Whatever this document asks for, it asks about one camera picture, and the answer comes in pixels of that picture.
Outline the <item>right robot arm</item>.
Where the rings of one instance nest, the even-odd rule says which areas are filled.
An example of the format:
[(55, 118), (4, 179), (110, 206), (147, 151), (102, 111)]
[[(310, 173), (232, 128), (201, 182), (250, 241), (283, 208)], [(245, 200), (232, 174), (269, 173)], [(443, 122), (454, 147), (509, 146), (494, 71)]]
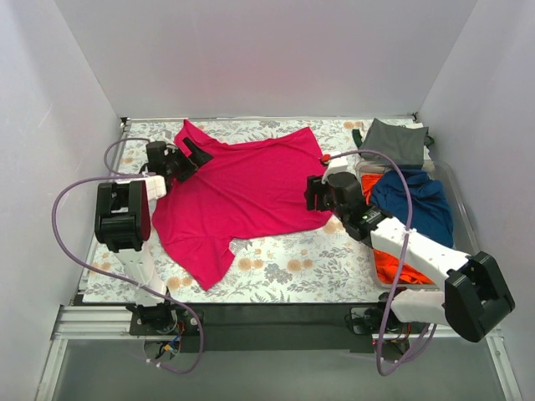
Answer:
[(439, 324), (477, 343), (514, 311), (516, 303), (493, 256), (484, 251), (469, 255), (407, 229), (366, 202), (353, 174), (312, 175), (304, 196), (308, 210), (332, 212), (352, 239), (397, 255), (435, 285), (433, 291), (396, 288), (380, 301), (378, 320), (384, 330), (397, 332), (413, 322)]

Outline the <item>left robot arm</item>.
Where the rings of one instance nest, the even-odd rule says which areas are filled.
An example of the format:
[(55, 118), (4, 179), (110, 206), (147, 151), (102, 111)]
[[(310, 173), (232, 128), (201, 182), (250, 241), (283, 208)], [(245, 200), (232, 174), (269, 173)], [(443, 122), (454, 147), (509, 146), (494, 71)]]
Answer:
[(139, 174), (98, 185), (94, 233), (99, 243), (118, 258), (127, 278), (141, 286), (135, 291), (135, 303), (127, 309), (140, 323), (167, 334), (176, 328), (178, 315), (163, 297), (166, 284), (155, 269), (147, 241), (152, 230), (150, 202), (170, 194), (176, 182), (191, 178), (213, 156), (188, 138), (185, 154), (169, 140), (146, 141), (147, 161)]

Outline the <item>pink t-shirt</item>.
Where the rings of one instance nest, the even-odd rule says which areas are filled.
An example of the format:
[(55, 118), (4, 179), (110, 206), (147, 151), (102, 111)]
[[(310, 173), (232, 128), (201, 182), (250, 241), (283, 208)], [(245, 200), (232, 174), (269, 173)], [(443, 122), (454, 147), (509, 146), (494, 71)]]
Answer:
[(232, 240), (310, 231), (329, 220), (328, 212), (308, 211), (304, 196), (308, 177), (324, 173), (309, 127), (229, 145), (186, 120), (175, 137), (181, 149), (184, 139), (213, 158), (157, 201), (152, 225), (166, 254), (203, 290), (227, 274)]

